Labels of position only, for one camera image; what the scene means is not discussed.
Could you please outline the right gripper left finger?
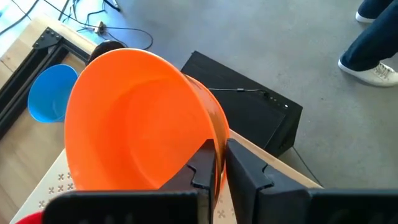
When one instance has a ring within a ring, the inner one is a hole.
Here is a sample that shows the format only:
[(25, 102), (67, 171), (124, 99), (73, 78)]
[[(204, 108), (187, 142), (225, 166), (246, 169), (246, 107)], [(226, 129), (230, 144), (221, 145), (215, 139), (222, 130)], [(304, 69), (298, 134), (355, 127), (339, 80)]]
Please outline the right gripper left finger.
[(206, 140), (158, 190), (74, 191), (53, 199), (42, 221), (59, 223), (211, 223), (216, 150)]

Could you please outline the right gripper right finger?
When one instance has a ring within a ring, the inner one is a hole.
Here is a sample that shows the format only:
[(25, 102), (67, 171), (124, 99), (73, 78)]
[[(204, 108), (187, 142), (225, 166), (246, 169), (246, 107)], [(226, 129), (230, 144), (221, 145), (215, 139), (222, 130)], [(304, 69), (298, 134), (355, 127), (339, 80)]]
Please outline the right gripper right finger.
[(397, 191), (308, 188), (228, 140), (226, 171), (238, 223), (397, 223)]

